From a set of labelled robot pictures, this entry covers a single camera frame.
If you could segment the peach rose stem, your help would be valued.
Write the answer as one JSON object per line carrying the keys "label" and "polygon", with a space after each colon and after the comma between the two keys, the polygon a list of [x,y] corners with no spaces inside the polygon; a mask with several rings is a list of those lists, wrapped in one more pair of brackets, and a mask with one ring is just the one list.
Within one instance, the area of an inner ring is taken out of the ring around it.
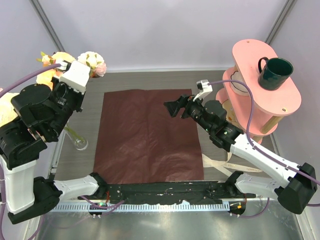
{"label": "peach rose stem", "polygon": [[67,106],[57,104],[52,99],[54,83],[59,82],[60,76],[67,70],[53,68],[37,75],[36,78],[37,92],[35,96],[38,100],[33,107],[33,115],[37,120],[34,128],[48,143],[58,140],[69,118],[73,112],[76,112]]}

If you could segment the red wrapping paper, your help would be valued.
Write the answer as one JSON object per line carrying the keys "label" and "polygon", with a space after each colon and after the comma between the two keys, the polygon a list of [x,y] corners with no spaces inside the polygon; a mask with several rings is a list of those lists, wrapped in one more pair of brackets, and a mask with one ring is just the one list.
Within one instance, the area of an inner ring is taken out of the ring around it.
{"label": "red wrapping paper", "polygon": [[106,92],[93,170],[108,184],[204,179],[197,124],[164,106],[190,89]]}

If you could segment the cream printed ribbon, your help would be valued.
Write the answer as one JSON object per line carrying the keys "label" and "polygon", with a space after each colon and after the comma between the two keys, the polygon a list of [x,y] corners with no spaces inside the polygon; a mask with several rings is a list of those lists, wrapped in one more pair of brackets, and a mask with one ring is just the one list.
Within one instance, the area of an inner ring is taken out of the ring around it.
{"label": "cream printed ribbon", "polygon": [[228,169],[240,171],[240,172],[248,172],[248,173],[262,173],[263,171],[249,166],[239,165],[230,163],[230,159],[232,157],[232,153],[228,152],[226,154],[226,160],[214,160],[206,156],[205,154],[202,155],[202,165],[204,168],[215,168],[216,170],[220,171],[221,173],[225,174],[226,176],[230,177],[232,172]]}

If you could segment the pink rose flower bunch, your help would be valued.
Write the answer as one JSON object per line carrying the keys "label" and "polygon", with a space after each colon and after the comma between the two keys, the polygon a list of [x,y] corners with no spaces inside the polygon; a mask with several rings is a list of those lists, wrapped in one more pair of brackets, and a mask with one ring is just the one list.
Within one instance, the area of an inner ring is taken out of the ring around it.
{"label": "pink rose flower bunch", "polygon": [[77,60],[80,63],[90,67],[89,76],[91,78],[100,78],[106,74],[107,65],[105,63],[105,60],[97,52],[87,51],[87,52],[81,53],[77,57]]}

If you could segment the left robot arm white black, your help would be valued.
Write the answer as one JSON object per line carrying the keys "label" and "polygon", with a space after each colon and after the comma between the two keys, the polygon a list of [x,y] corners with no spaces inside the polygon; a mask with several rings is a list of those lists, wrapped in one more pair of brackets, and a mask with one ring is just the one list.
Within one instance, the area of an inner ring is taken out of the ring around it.
{"label": "left robot arm white black", "polygon": [[48,143],[57,142],[73,112],[80,112],[84,93],[64,82],[33,84],[11,99],[17,117],[0,129],[5,203],[12,224],[44,215],[60,201],[103,197],[107,183],[93,172],[72,180],[36,177],[35,166]]}

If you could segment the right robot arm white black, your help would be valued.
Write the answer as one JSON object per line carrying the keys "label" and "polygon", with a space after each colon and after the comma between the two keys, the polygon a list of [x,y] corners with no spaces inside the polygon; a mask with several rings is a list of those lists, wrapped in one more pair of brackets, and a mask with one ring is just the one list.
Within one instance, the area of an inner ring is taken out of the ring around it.
{"label": "right robot arm white black", "polygon": [[227,120],[227,111],[218,100],[205,104],[193,95],[181,95],[175,101],[164,102],[171,117],[184,109],[181,118],[192,118],[209,135],[212,143],[254,164],[269,175],[269,178],[250,176],[237,171],[228,181],[238,192],[255,194],[277,200],[291,213],[300,215],[318,187],[316,171],[308,163],[299,165],[286,160],[262,147],[240,128]]}

